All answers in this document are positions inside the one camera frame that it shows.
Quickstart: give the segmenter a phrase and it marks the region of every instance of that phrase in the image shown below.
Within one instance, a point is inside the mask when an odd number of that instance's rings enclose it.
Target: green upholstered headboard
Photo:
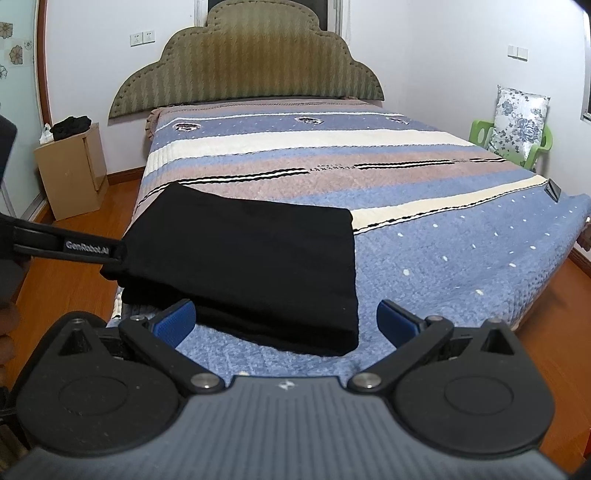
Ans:
[[[207,27],[173,35],[156,63],[119,89],[109,118],[182,103],[266,96],[383,100],[378,78],[345,41],[289,0],[227,0]]]

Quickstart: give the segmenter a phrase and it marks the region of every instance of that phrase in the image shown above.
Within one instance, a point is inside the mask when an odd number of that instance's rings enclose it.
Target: green plastic chair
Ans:
[[[486,148],[486,140],[488,139],[488,134],[491,128],[495,124],[493,122],[487,122],[486,120],[474,120],[472,122],[472,128],[470,129],[470,138],[468,141],[471,143],[478,145],[479,147]],[[480,133],[484,130],[484,137],[482,137],[482,141],[478,141],[480,137]],[[534,168],[535,162],[538,160],[538,157],[542,153],[547,153],[552,148],[552,144],[554,143],[554,139],[552,137],[552,132],[548,125],[544,126],[544,131],[542,133],[542,142],[540,145],[533,145],[530,150],[530,154],[527,157],[527,160],[523,160],[523,157],[520,157],[518,154],[507,154],[504,156],[506,160],[512,161],[513,163],[526,168],[527,170],[531,170]]]

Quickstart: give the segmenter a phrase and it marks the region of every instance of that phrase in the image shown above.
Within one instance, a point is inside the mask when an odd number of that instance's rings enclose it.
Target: cardboard box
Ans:
[[[109,183],[98,124],[40,146],[35,159],[56,220],[100,208]]]

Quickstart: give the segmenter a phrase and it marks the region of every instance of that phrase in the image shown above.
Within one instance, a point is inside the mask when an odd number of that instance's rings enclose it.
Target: window frame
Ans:
[[[329,7],[328,30],[341,35],[343,25],[343,0],[326,0]],[[196,27],[204,27],[209,11],[208,0],[194,0],[193,20]]]
[[[585,34],[585,87],[581,120],[591,122],[591,25],[587,12],[583,12]]]

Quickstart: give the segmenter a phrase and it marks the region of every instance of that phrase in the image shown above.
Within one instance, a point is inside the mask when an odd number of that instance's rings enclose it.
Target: wooden floor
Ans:
[[[58,226],[120,238],[131,218],[139,181],[111,186],[101,209]],[[86,310],[108,319],[116,285],[96,265],[36,259],[18,298],[21,324],[12,337],[17,357],[8,364],[9,387],[39,339],[61,315]],[[542,451],[571,472],[582,462],[591,428],[591,278],[567,260],[531,309],[518,336],[556,401]]]
[[[54,225],[121,238],[131,220],[139,180],[109,187],[96,212],[55,222]],[[117,285],[99,273],[100,265],[35,258],[18,296],[19,327],[11,333],[17,356],[7,364],[7,386],[11,388],[29,355],[47,329],[62,315],[75,310],[109,319]]]

